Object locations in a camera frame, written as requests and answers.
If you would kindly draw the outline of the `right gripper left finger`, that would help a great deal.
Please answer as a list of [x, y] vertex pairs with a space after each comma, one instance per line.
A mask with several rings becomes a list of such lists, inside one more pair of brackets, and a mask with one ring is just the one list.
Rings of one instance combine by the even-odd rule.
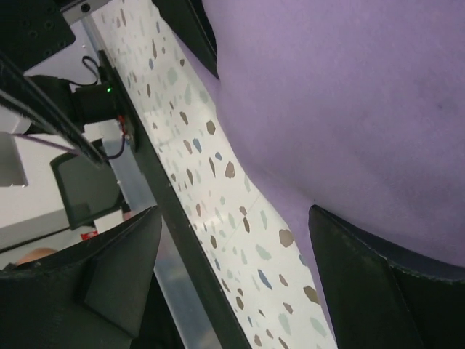
[[161, 237], [151, 207], [47, 257], [1, 272], [2, 348], [129, 348]]

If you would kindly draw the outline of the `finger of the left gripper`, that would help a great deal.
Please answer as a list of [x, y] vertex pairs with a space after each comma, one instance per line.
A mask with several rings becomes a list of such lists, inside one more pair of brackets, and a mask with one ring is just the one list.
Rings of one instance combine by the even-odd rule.
[[216, 78], [217, 43], [201, 0], [152, 0], [170, 29]]

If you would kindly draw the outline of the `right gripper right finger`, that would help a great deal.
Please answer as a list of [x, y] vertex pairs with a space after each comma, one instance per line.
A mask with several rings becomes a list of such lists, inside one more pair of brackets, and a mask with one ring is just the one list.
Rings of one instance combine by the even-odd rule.
[[339, 348], [463, 348], [464, 268], [313, 206], [312, 249]]

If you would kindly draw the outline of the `purple t shirt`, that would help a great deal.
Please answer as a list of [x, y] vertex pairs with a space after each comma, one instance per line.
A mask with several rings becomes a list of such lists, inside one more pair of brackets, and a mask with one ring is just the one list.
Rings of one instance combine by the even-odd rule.
[[464, 264], [464, 3], [202, 1], [209, 91], [246, 174], [294, 234], [318, 205]]

